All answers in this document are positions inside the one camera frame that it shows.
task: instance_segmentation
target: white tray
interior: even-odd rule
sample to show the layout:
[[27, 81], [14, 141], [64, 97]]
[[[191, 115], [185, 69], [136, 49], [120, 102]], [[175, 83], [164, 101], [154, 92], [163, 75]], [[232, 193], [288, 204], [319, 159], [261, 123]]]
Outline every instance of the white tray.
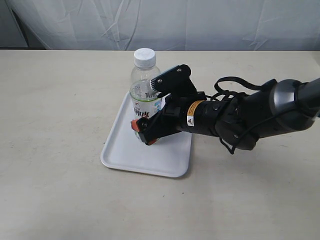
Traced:
[[131, 129], [132, 119], [134, 110], [127, 93], [101, 152], [103, 165], [170, 178], [184, 175], [189, 167], [192, 134], [179, 132], [147, 146]]

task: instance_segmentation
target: beige tabletop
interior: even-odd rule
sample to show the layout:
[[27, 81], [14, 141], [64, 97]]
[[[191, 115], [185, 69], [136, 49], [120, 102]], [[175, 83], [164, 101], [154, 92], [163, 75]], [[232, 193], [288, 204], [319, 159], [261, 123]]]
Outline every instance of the beige tabletop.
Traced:
[[[320, 77], [316, 52], [158, 52], [197, 89]], [[132, 52], [0, 51], [1, 240], [318, 240], [320, 123], [230, 155], [194, 135], [179, 179], [111, 170], [100, 153]], [[241, 90], [226, 84], [231, 90]]]

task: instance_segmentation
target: white bottle cap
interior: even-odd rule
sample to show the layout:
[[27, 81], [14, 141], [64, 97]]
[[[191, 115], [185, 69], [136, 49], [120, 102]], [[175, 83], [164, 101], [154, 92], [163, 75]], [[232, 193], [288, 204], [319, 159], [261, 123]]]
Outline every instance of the white bottle cap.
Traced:
[[134, 65], [138, 68], [152, 68], [156, 65], [156, 53], [150, 48], [140, 48], [133, 54]]

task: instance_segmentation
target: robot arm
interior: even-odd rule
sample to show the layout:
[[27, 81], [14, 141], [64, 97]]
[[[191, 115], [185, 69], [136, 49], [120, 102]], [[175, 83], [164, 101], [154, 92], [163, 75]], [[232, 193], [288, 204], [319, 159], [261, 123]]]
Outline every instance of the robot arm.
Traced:
[[[183, 131], [218, 137], [234, 154], [236, 148], [252, 150], [260, 138], [306, 130], [320, 112], [320, 78], [308, 83], [273, 79], [257, 86], [239, 77], [224, 77], [214, 85], [218, 93], [207, 96], [197, 91], [190, 75], [187, 65], [178, 65], [150, 81], [159, 98], [169, 95], [153, 117], [131, 122], [147, 145]], [[219, 87], [228, 81], [257, 92], [248, 95]]]

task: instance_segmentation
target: bottle label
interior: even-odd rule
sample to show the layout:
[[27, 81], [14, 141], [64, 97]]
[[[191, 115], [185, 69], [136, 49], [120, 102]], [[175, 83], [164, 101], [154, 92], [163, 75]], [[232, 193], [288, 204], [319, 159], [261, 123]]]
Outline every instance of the bottle label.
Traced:
[[139, 101], [133, 97], [131, 99], [136, 119], [142, 117], [149, 119], [161, 110], [161, 98], [156, 98], [153, 101]]

